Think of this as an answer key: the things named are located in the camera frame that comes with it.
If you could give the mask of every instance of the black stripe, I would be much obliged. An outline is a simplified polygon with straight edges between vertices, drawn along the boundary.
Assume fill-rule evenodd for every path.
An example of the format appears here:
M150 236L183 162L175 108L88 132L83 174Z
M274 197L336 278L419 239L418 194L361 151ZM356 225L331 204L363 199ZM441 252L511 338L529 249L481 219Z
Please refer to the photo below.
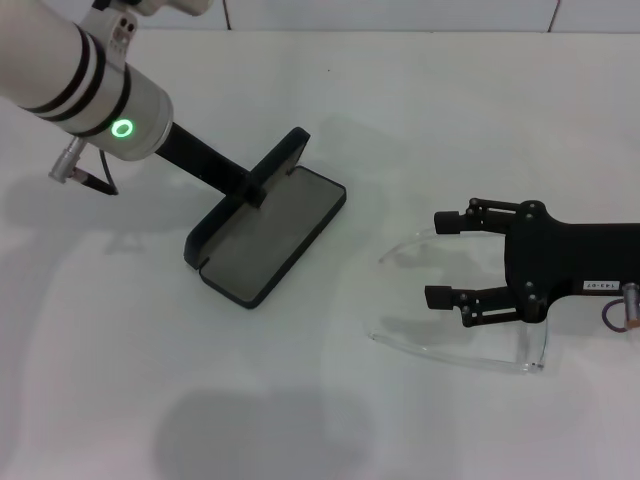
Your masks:
M80 56L80 62L78 63L76 73L73 75L73 78L60 95L51 100L49 103L45 103L40 107L25 108L24 110L26 110L27 112L35 113L37 115L55 110L60 105L63 105L64 102L69 100L71 98L71 95L73 95L80 86L80 83L82 83L82 79L87 74L87 67L89 66L90 57L89 53L91 50L89 48L89 40L87 40L86 34L77 25L76 28L78 29L80 38L82 39L82 54Z
M91 130L87 130L86 132L74 133L74 135L76 137L93 137L94 135L98 135L99 133L104 132L113 122L118 119L118 117L124 110L124 107L127 106L129 95L131 95L131 72L129 72L129 65L126 65L124 68L124 85L122 85L122 93L120 94L118 103L116 103L113 111L107 118L104 119L104 121L100 122L98 126L93 127Z
M93 35L89 34L91 37L91 41L93 41L93 45L96 47L96 52L98 53L96 70L93 73L93 78L91 79L91 83L87 87L87 91L82 94L80 100L76 102L76 104L71 107L66 112L62 112L58 115L54 115L53 117L43 117L45 120L49 120L50 122L63 122L65 120L69 120L72 117L75 117L82 110L84 110L87 105L91 103L91 101L95 98L96 93L98 93L98 89L102 84L102 79L104 77L104 70L107 64L107 58L104 54L104 49L100 42L98 42Z

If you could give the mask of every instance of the white wall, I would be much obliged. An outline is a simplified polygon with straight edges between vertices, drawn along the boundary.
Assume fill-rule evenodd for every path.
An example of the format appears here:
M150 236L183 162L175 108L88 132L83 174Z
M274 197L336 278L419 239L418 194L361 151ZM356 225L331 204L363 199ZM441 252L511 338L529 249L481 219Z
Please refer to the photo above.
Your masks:
M640 0L562 0L554 32L640 32Z
M92 0L45 0L80 20ZM234 30L547 31L557 0L227 0ZM224 29L222 1L200 18L164 9L141 24Z

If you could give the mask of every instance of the clear plastic guard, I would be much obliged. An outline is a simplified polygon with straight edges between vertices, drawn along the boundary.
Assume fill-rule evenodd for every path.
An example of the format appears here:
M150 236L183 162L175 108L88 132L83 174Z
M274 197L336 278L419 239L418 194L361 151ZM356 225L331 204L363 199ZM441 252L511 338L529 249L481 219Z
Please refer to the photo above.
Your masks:
M379 260L392 304L367 325L390 347L455 365L503 372L544 368L547 324L511 322L465 328L460 311L427 308L424 286L484 289L504 285L504 237L488 233L415 233Z

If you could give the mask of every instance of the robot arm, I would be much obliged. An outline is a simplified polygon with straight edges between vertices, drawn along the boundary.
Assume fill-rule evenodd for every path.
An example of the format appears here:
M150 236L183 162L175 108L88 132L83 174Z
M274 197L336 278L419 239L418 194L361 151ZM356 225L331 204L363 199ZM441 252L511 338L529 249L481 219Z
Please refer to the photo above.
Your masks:
M138 29L131 10L151 15L170 5L199 15L211 3L95 0L75 25L39 0L0 0L0 95L74 137L52 178L86 179L76 164L90 143L127 161L158 152L225 194L261 203L264 191L249 173L174 125L167 93L126 62Z

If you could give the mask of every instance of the cable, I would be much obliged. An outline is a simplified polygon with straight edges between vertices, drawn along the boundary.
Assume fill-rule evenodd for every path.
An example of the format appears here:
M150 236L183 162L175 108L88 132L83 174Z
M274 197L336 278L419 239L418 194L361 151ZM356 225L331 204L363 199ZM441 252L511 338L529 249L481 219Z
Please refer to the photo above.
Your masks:
M613 330L616 333L624 333L627 331L627 329L625 327L616 327L615 325L613 325L607 318L607 313L609 312L609 309L611 307L613 307L614 305L620 305L621 303L624 303L624 300L621 298L618 298L617 300L613 300L607 303L602 309L602 321L607 327L609 327L611 330Z
M113 188L113 194L118 195L118 187L116 187L115 182L113 181L113 177L111 176L111 171L109 170L109 164L107 163L107 157L104 154L104 150L100 150L100 161L102 162L102 168L104 169L104 175L107 177L107 181L111 188Z

